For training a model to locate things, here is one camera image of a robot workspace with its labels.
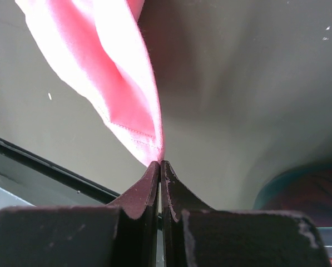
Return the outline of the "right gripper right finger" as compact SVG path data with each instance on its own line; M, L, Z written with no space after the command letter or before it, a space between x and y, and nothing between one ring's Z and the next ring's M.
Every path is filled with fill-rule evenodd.
M330 266L312 221L296 211L218 211L161 163L166 266Z

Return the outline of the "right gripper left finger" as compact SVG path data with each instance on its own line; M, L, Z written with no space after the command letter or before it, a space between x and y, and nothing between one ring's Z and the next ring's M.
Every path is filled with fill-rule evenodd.
M160 166L102 206L0 210L0 266L155 266Z

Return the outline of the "pink t shirt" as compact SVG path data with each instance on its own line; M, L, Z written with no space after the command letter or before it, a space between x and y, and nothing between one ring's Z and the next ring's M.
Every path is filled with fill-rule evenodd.
M143 1L18 1L58 77L144 165L164 157L161 109L138 27Z

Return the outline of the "teal laundry basket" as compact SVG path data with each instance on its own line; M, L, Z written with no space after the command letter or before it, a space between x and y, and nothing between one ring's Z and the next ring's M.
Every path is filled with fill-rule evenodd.
M253 209L259 210L264 207L269 201L300 177L329 169L332 169L332 162L302 165L283 172L272 180L269 180L259 191Z

